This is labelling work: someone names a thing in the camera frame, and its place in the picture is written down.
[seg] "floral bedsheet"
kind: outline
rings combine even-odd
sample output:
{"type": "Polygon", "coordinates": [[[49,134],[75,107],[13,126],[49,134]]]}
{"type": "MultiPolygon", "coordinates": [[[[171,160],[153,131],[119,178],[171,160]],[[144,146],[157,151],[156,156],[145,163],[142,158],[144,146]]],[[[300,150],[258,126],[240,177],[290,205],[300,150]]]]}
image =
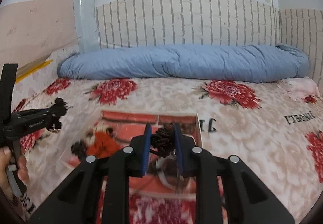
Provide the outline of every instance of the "floral bedsheet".
{"type": "MultiPolygon", "coordinates": [[[[45,108],[56,97],[71,107],[61,118],[61,132],[41,130],[21,139],[30,175],[28,197],[36,207],[71,172],[59,158],[84,121],[102,107],[198,113],[203,147],[219,157],[239,156],[292,213],[296,223],[323,190],[323,102],[315,97],[294,101],[275,83],[61,78],[35,97],[22,100],[17,110],[45,108]]],[[[192,223],[195,214],[189,201],[135,196],[130,203],[135,224],[186,224],[192,223]]]]}

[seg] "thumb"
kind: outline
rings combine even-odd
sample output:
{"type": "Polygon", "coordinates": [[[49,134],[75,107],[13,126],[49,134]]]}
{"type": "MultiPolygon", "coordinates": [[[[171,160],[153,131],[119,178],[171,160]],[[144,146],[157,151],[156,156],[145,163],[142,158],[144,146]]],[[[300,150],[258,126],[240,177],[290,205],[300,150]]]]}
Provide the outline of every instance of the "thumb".
{"type": "Polygon", "coordinates": [[[7,179],[5,167],[9,164],[10,158],[10,149],[7,146],[0,148],[0,187],[9,200],[12,199],[12,190],[7,179]]]}

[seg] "fingernail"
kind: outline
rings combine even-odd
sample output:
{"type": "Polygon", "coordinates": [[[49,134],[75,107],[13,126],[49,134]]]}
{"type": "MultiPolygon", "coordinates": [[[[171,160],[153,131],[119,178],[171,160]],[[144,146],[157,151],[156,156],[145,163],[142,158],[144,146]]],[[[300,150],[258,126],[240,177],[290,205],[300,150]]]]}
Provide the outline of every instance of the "fingernail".
{"type": "Polygon", "coordinates": [[[5,155],[9,155],[11,153],[9,147],[7,147],[7,146],[4,147],[3,152],[4,152],[5,155]]]}

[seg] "human hand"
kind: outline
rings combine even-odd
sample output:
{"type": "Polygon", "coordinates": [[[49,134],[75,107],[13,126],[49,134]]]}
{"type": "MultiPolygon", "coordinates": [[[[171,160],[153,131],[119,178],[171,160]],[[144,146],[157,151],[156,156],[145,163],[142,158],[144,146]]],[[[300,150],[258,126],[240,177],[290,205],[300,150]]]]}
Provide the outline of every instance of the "human hand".
{"type": "MultiPolygon", "coordinates": [[[[8,147],[0,148],[0,187],[4,192],[5,196],[11,202],[13,201],[13,193],[11,186],[7,179],[7,174],[5,172],[6,166],[9,164],[11,158],[11,151],[8,147]]],[[[18,164],[18,177],[19,179],[27,184],[29,182],[28,170],[27,170],[27,160],[24,155],[21,155],[17,161],[18,164]]]]}

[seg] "yellow tape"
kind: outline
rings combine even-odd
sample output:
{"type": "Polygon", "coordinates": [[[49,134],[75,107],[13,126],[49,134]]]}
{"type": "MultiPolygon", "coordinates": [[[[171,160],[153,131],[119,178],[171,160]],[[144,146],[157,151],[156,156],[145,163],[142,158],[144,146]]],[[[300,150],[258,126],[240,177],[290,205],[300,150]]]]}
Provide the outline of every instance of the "yellow tape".
{"type": "Polygon", "coordinates": [[[19,77],[16,78],[16,82],[18,83],[20,82],[22,79],[25,79],[27,76],[33,74],[34,72],[46,67],[47,65],[49,65],[50,63],[52,63],[53,60],[48,60],[46,62],[40,63],[36,66],[34,66],[33,68],[29,69],[27,72],[25,72],[24,74],[20,75],[19,77]]]}

